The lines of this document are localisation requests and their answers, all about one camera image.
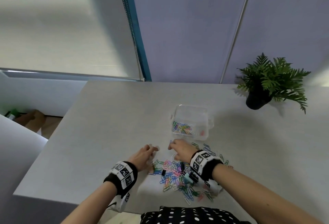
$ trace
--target black wristband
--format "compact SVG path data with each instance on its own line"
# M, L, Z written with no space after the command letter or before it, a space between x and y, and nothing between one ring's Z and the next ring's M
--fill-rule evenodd
M212 179L212 171L217 164L223 164L223 161L207 151L198 150L191 158L191 169L195 171L205 182Z
M117 162L109 171L104 182L112 182L117 188L117 195L125 196L134 186L138 176L137 168L130 162Z

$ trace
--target polka dot clothing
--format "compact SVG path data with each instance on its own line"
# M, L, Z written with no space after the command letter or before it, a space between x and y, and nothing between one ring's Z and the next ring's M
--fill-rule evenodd
M158 212L147 212L142 214L141 219L141 224L250 223L239 221L228 211L205 207L168 208L161 206Z

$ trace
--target cardboard box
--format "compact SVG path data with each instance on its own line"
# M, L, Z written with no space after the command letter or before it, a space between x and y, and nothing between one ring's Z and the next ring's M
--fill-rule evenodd
M38 130L40 130L46 122L46 117L42 112L34 110L18 118L15 118L14 121L22 126L25 126L33 132L38 132Z

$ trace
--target plastic container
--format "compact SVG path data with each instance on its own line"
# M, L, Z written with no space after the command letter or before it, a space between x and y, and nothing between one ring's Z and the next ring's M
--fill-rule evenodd
M176 107L171 130L174 134L195 140L206 140L214 120L209 118L208 109L198 106L179 105Z

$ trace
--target table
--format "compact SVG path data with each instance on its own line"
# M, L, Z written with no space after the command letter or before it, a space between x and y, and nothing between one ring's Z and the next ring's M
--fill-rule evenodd
M205 141L234 169L257 180L310 214L329 222L329 88L306 88L306 115L296 102L270 102L254 111L236 85L89 81L15 191L16 195L79 204L103 181L115 162L143 145L167 150L171 116L179 104L207 107L215 127ZM162 192L160 177L140 173L127 212L187 207L182 193ZM251 217L226 192L214 203Z

